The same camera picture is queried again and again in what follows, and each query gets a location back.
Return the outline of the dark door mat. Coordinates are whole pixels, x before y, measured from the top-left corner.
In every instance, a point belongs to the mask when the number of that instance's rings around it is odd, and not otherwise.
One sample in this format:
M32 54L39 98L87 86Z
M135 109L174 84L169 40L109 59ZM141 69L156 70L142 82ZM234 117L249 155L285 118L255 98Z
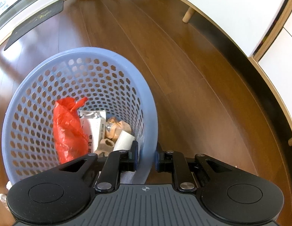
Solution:
M11 45L13 45L18 39L28 33L30 30L34 29L39 24L45 22L51 17L62 12L64 7L64 0L58 0L51 5L45 7L44 9L38 11L36 14L32 15L21 24L19 24L9 37L4 50L7 50Z

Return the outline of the white wooden cabinet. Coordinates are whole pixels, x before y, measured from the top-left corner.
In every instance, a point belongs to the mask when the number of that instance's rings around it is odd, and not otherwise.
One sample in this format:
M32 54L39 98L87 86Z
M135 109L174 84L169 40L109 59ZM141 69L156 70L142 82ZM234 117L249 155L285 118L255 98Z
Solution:
M181 0L183 17L203 15L243 53L267 83L292 131L292 0Z

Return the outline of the blue mesh plastic basket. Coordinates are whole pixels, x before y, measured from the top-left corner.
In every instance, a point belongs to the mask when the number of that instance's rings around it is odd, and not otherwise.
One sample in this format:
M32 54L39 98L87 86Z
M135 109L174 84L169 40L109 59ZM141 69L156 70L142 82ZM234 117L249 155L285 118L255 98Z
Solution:
M127 122L139 145L138 168L122 183L143 184L158 141L157 110L151 90L125 57L99 47L79 47L40 63L17 88L2 130L2 157L12 184L58 166L53 108L58 99L88 100L84 110L104 110Z

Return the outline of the red plastic bag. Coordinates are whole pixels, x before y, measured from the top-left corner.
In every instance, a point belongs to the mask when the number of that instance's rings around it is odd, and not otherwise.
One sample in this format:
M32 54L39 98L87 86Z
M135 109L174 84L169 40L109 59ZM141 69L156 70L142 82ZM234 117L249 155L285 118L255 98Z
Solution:
M87 97L78 101L72 97L65 97L55 102L53 136L60 164L88 153L88 136L83 131L77 112L87 100Z

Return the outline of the white paper roll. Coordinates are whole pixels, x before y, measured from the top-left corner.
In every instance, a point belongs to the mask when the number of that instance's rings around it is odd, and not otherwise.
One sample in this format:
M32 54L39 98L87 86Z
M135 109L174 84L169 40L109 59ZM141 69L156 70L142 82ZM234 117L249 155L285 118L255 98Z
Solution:
M129 134L126 131L121 131L113 151L118 151L118 150L130 150L133 141L135 141L135 137L131 134Z

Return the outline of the white medicine box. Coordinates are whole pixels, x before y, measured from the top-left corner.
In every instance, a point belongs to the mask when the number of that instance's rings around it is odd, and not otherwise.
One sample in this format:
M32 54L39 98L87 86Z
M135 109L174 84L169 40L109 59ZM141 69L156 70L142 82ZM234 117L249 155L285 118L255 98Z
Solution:
M81 127L88 138L88 153L97 150L98 145L104 139L106 125L106 111L79 110Z

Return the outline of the brown crumpled wrapper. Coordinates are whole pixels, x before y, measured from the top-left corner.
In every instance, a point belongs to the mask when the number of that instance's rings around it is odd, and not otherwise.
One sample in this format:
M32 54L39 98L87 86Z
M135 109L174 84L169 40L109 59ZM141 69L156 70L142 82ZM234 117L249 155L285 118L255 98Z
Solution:
M115 143L121 131L126 131L132 135L132 129L127 122L123 120L117 121L115 117L108 119L105 125L104 139L100 141L98 148L94 153L107 157L113 152Z

